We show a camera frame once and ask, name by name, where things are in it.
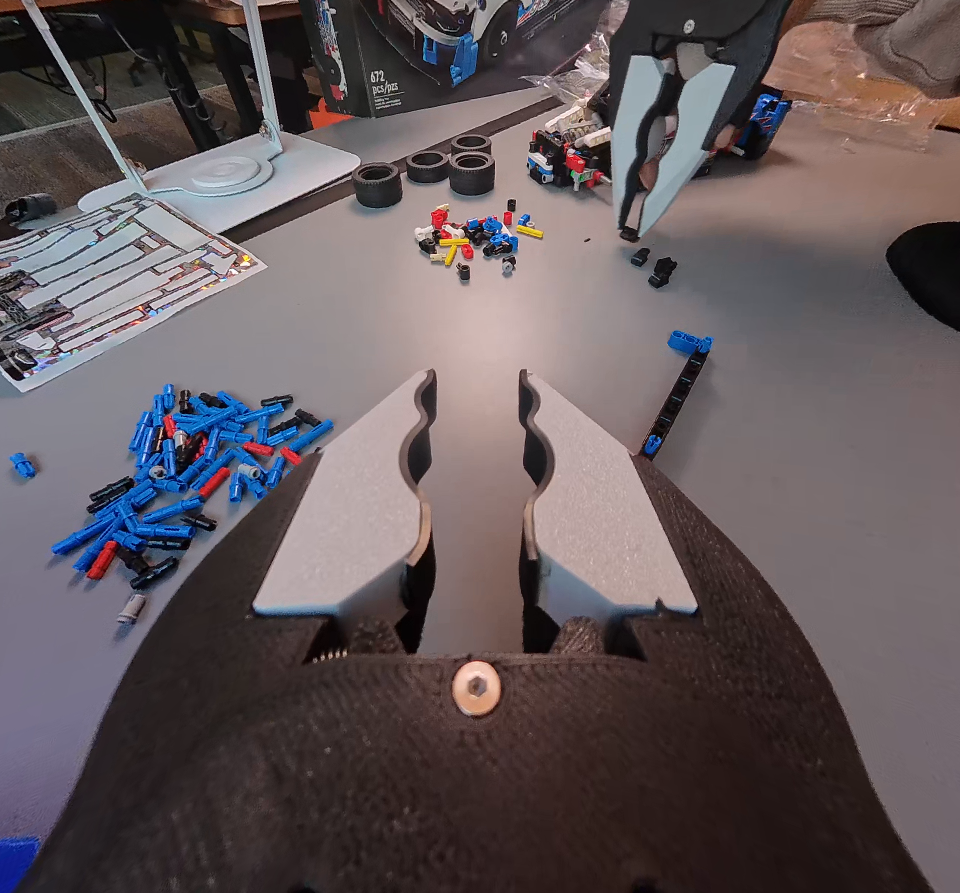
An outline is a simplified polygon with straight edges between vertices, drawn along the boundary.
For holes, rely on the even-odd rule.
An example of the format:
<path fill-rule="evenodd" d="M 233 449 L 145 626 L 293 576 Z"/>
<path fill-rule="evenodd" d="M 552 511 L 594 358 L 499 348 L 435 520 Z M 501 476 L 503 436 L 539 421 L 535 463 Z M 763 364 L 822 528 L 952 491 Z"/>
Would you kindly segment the pile of blue lego pins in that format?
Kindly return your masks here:
<path fill-rule="evenodd" d="M 291 394 L 252 403 L 167 384 L 138 419 L 128 472 L 90 494 L 86 523 L 52 554 L 73 557 L 82 579 L 117 571 L 145 592 L 174 575 L 198 536 L 217 530 L 209 509 L 218 494 L 232 505 L 261 502 L 333 430 Z"/>

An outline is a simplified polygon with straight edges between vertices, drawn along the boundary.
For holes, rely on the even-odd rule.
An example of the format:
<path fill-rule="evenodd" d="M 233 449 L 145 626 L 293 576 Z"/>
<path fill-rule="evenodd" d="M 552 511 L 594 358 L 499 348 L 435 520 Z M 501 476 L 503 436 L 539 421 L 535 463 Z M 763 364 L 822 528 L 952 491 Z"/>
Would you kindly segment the black lego beam blue connectors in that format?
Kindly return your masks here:
<path fill-rule="evenodd" d="M 684 355 L 685 362 L 651 425 L 639 455 L 653 460 L 662 448 L 714 347 L 713 336 L 671 331 L 667 346 Z"/>

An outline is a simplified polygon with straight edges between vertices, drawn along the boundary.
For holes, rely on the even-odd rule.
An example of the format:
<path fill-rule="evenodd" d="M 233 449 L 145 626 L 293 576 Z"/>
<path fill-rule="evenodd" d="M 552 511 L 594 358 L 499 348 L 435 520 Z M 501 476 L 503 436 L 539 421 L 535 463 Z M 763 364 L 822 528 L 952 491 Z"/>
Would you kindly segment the blue flat object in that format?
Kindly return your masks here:
<path fill-rule="evenodd" d="M 35 861 L 42 840 L 34 836 L 5 836 L 0 840 L 1 892 L 14 892 Z"/>

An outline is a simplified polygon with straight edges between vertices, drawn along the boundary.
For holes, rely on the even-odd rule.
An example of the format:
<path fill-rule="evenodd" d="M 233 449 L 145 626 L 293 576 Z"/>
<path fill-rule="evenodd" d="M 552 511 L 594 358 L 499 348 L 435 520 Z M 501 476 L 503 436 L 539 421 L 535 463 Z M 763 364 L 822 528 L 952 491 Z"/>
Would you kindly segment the lego set cardboard box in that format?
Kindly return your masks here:
<path fill-rule="evenodd" d="M 614 0 L 299 0 L 331 113 L 386 118 L 569 70 Z"/>

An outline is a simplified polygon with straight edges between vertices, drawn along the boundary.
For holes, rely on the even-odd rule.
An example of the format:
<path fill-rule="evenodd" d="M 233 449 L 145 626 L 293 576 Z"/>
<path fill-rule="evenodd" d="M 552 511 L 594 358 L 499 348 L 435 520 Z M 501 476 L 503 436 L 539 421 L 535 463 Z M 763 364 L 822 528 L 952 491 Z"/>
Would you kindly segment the clear plastic bag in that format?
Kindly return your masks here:
<path fill-rule="evenodd" d="M 550 71 L 524 74 L 521 79 L 532 87 L 546 90 L 548 95 L 566 106 L 589 100 L 609 80 L 612 36 L 596 32 L 572 59 Z"/>
<path fill-rule="evenodd" d="M 849 26 L 817 22 L 789 32 L 764 83 L 849 146 L 873 142 L 924 152 L 935 130 L 959 130 L 958 98 L 932 99 L 888 77 L 855 44 Z"/>

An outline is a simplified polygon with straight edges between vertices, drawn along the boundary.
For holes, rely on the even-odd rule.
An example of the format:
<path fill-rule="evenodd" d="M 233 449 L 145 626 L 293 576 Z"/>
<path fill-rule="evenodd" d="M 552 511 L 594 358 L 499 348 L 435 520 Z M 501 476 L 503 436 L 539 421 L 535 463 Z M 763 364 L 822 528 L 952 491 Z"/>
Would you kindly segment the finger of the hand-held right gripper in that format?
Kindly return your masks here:
<path fill-rule="evenodd" d="M 630 224 L 642 167 L 662 149 L 679 82 L 675 56 L 630 57 L 610 137 L 613 209 L 620 229 Z M 636 224 L 639 234 L 653 229 L 680 190 L 679 147 L 680 141 L 675 139 L 659 164 L 654 186 L 642 201 Z"/>
<path fill-rule="evenodd" d="M 654 187 L 642 204 L 640 235 L 655 226 L 709 154 L 716 138 L 711 129 L 735 73 L 734 65 L 712 62 L 684 82 L 678 96 L 674 140 L 659 161 Z"/>

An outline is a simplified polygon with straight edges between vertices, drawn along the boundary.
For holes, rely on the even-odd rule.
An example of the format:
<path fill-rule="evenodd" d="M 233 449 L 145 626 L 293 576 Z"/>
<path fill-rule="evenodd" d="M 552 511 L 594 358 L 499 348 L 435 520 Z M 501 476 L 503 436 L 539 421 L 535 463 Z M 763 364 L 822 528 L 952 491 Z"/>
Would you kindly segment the white book stand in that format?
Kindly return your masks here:
<path fill-rule="evenodd" d="M 241 0 L 263 106 L 260 131 L 141 175 L 122 155 L 36 0 L 21 0 L 123 178 L 78 201 L 86 213 L 130 195 L 160 200 L 211 232 L 246 223 L 346 177 L 358 156 L 282 131 L 257 0 Z"/>

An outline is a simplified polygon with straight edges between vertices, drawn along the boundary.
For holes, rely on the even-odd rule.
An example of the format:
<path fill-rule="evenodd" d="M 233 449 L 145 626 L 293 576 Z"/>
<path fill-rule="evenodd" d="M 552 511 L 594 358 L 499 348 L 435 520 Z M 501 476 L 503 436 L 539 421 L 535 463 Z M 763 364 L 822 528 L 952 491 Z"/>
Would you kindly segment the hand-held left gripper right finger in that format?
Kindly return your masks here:
<path fill-rule="evenodd" d="M 519 374 L 521 594 L 552 623 L 613 624 L 698 602 L 629 449 L 534 372 Z"/>

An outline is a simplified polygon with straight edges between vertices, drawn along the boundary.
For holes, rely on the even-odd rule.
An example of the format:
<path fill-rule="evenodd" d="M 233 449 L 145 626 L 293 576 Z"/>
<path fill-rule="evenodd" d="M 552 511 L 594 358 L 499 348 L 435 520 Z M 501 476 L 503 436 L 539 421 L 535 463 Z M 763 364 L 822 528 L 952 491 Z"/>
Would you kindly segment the lego race car model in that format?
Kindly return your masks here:
<path fill-rule="evenodd" d="M 748 122 L 739 128 L 725 147 L 712 149 L 694 173 L 708 175 L 718 153 L 757 160 L 769 149 L 793 102 L 781 90 L 762 84 L 751 108 Z M 545 128 L 532 134 L 526 165 L 535 182 L 573 191 L 591 190 L 609 184 L 611 127 L 609 91 L 606 87 L 591 97 L 581 97 L 564 112 L 550 119 Z"/>

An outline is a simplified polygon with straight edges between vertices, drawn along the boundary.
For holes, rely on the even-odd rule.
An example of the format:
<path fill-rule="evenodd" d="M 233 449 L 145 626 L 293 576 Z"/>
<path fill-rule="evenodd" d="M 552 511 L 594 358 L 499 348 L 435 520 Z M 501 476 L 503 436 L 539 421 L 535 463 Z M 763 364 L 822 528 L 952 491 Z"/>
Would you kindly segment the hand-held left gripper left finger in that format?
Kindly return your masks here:
<path fill-rule="evenodd" d="M 417 371 L 318 458 L 253 600 L 263 616 L 423 619 L 434 591 L 437 375 Z"/>

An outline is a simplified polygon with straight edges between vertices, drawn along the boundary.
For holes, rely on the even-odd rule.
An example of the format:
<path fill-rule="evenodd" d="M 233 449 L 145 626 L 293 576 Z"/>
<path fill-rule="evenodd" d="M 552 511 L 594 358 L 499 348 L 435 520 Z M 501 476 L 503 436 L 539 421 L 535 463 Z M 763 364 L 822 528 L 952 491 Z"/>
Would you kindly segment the pile of mixed lego pieces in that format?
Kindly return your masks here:
<path fill-rule="evenodd" d="M 475 267 L 489 263 L 499 275 L 510 279 L 519 269 L 523 239 L 542 241 L 545 232 L 529 213 L 517 214 L 516 201 L 510 200 L 499 215 L 451 218 L 450 205 L 443 203 L 430 213 L 429 223 L 413 228 L 412 236 L 419 253 L 431 264 L 442 266 L 467 287 Z"/>

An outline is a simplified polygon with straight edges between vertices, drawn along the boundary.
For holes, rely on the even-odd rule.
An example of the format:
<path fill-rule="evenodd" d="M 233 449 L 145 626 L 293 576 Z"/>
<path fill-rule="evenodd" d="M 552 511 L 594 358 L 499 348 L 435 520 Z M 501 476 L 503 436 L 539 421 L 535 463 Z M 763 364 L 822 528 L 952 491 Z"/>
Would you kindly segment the black round cushion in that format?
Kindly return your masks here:
<path fill-rule="evenodd" d="M 912 227 L 885 253 L 911 300 L 941 324 L 959 331 L 959 223 Z"/>

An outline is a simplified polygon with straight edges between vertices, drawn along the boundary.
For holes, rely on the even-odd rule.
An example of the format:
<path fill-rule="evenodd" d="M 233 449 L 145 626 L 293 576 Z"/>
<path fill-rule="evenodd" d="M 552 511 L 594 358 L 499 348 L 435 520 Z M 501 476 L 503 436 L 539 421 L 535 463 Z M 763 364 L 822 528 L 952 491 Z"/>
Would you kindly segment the sticker sheet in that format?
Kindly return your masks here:
<path fill-rule="evenodd" d="M 24 394 L 266 264 L 131 194 L 1 245 L 2 382 Z"/>

